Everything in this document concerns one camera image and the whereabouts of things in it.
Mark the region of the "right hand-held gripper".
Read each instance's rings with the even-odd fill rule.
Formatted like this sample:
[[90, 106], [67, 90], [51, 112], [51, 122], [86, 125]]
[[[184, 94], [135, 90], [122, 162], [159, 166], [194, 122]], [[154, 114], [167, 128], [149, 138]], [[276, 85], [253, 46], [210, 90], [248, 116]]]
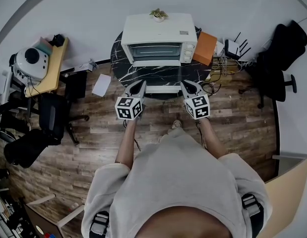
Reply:
[[187, 112], [195, 120], [210, 116], [208, 95], [199, 83], [187, 80], [181, 81], [180, 87], [184, 96]]

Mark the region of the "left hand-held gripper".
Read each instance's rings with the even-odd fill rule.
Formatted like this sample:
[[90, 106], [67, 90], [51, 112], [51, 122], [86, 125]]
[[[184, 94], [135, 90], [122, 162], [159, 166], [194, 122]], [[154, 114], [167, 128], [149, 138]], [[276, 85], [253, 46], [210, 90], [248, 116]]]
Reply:
[[118, 97], [115, 104], [118, 119], [135, 120], [142, 114], [146, 85], [146, 80], [138, 80], [126, 87], [123, 96]]

